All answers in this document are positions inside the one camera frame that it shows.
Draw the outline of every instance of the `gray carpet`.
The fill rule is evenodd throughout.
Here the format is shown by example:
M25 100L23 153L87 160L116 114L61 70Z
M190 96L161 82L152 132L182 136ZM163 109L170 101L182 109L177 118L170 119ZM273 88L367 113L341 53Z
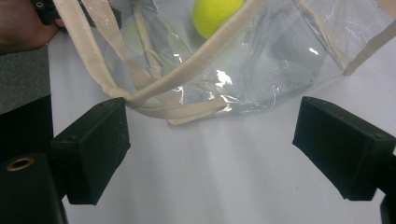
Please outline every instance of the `gray carpet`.
M49 94L47 47L0 56L0 114Z

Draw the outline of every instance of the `human hand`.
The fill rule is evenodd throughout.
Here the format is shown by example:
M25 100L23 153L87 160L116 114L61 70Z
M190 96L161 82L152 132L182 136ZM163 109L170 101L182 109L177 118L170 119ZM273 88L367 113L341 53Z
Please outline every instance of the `human hand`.
M0 0L0 55L39 49L58 31L62 21L44 25L30 0Z

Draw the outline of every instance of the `white table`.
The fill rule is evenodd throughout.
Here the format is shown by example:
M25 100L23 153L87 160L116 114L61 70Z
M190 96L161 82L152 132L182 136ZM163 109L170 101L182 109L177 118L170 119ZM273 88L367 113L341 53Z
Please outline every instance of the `white table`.
M57 134L108 98L85 72L68 35L55 36L49 55ZM380 223L381 191L371 202L344 200L291 141L303 95L340 105L396 135L395 58L393 40L353 76L326 82L266 113L170 127L128 109L132 148L97 206L64 200L69 222Z

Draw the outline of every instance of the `ball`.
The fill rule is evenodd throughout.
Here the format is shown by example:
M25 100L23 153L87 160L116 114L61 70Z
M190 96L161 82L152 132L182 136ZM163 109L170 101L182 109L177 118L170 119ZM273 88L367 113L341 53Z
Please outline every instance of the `ball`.
M208 39L243 4L244 0L196 0L192 11L195 29Z

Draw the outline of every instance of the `plastic bag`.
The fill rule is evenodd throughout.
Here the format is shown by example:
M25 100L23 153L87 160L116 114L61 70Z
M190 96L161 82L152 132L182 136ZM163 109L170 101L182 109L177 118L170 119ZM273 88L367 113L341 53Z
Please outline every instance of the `plastic bag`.
M107 4L82 2L90 9ZM109 43L96 54L105 55L106 66L93 63L112 76L93 74L101 71L90 72L92 62L85 62L104 92L172 124L272 109L320 81L352 73L395 35L394 19L374 0L247 0L204 42L189 13L172 19L178 10L192 11L193 2L175 2L130 0L133 15L120 32L110 27L109 11L92 10Z

